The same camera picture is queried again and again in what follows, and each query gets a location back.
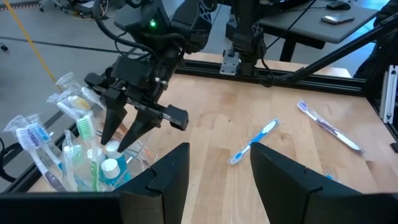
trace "gray desk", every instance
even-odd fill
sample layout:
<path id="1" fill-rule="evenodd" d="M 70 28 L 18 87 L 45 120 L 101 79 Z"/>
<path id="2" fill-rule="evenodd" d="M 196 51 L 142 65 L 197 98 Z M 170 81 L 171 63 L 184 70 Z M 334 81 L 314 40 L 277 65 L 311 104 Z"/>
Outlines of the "gray desk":
<path id="1" fill-rule="evenodd" d="M 329 3 L 330 2 L 318 0 L 312 7 L 326 7 Z M 304 4 L 290 10 L 305 9 L 308 4 Z M 260 20 L 260 23 L 264 26 L 265 33 L 281 35 L 281 33 L 283 33 L 283 31 L 285 31 L 302 12 L 303 10 L 286 11 L 281 14 L 265 17 Z M 365 9 L 359 6 L 352 6 L 350 10 L 342 11 L 309 9 L 285 36 L 286 41 L 280 60 L 285 62 L 289 62 L 291 60 L 295 44 L 297 42 L 318 49 L 322 49 L 325 42 L 338 44 L 369 22 L 376 16 L 377 12 L 377 10 Z M 321 22 L 322 16 L 336 13 L 353 16 L 355 17 L 355 20 L 353 22 L 338 25 Z"/>

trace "green led light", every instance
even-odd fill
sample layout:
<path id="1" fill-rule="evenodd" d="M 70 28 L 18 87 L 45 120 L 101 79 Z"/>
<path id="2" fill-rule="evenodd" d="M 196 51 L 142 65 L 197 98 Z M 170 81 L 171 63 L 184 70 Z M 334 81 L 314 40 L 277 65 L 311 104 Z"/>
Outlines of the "green led light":
<path id="1" fill-rule="evenodd" d="M 151 20 L 151 21 L 149 22 L 149 25 L 150 25 L 152 28 L 155 28 L 155 27 L 156 27 L 156 22 L 155 22 L 155 20 Z"/>

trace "computer mouse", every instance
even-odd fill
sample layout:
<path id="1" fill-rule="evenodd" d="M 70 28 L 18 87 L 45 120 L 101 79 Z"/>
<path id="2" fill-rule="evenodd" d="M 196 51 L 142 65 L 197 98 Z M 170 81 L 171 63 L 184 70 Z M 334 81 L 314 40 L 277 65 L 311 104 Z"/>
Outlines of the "computer mouse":
<path id="1" fill-rule="evenodd" d="M 348 10 L 351 9 L 351 4 L 348 1 L 335 1 L 326 5 L 326 8 L 330 10 Z"/>

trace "concrete floor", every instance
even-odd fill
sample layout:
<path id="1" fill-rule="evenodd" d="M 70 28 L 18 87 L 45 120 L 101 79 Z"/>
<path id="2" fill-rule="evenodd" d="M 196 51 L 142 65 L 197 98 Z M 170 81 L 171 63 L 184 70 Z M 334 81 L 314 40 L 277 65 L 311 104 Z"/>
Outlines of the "concrete floor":
<path id="1" fill-rule="evenodd" d="M 167 4 L 165 4 L 166 11 L 169 14 L 173 13 L 181 1 L 167 0 Z M 386 2 L 387 0 L 359 0 L 357 4 L 368 8 L 380 9 Z M 94 21 L 84 21 L 74 18 L 71 14 L 66 15 L 59 9 L 54 8 L 50 2 L 45 6 L 45 12 L 40 12 L 39 8 L 33 7 L 17 9 L 16 13 L 32 40 L 114 50 L 113 41 L 98 29 Z M 114 14 L 114 11 L 110 10 L 108 16 L 112 16 L 112 14 Z M 208 45 L 203 52 L 220 54 L 230 46 L 231 42 L 224 37 L 225 24 L 228 18 L 229 7 L 222 6 L 213 26 Z M 25 39 L 8 11 L 0 12 L 0 21 L 0 36 Z M 121 33 L 120 30 L 113 26 L 112 19 L 105 21 L 105 23 L 115 33 Z M 298 44 L 292 61 L 312 63 L 353 38 L 367 32 L 372 27 L 373 22 L 371 21 L 365 27 L 355 32 L 355 34 L 348 37 L 343 43 L 338 45 L 326 44 L 323 50 Z M 265 35 L 267 44 L 270 44 L 274 39 L 275 37 L 273 36 Z M 27 116 L 40 113 L 43 121 L 48 120 L 57 112 L 57 108 L 54 105 L 46 103 L 46 99 L 52 93 L 56 93 L 58 91 L 57 88 L 41 66 L 28 43 L 1 39 L 0 42 L 5 43 L 9 48 L 8 52 L 0 52 L 0 129 L 5 127 L 7 122 L 17 114 Z M 268 51 L 266 58 L 278 60 L 282 46 L 283 40 L 278 41 L 272 47 L 272 50 Z M 118 56 L 112 53 L 49 45 L 37 44 L 36 47 L 55 78 L 60 78 L 62 75 L 73 71 L 76 79 L 81 82 L 89 72 L 101 73 Z M 373 44 L 368 44 L 335 62 L 333 66 L 347 68 L 350 74 L 353 75 L 357 67 L 368 57 L 372 49 Z M 63 118 L 50 128 L 50 131 L 53 131 L 55 137 L 57 137 L 71 124 L 72 120 L 63 116 Z M 7 146 L 15 142 L 10 134 L 0 133 L 0 137 L 3 138 Z M 6 171 L 17 177 L 31 163 L 30 157 L 23 152 L 6 166 Z M 8 182 L 0 179 L 0 192 L 8 185 Z"/>

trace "metal bracket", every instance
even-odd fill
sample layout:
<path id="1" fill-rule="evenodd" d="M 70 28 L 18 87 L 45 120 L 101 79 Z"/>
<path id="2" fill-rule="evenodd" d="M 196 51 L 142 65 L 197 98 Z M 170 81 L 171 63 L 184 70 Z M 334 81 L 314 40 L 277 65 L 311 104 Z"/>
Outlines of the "metal bracket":
<path id="1" fill-rule="evenodd" d="M 224 51 L 224 60 L 221 64 L 220 73 L 223 75 L 236 75 L 239 65 L 239 53 L 233 50 Z"/>
<path id="2" fill-rule="evenodd" d="M 397 69 L 397 66 L 390 65 L 384 74 L 380 104 L 380 118 L 383 120 L 383 123 L 392 124 L 394 119 L 397 91 Z"/>

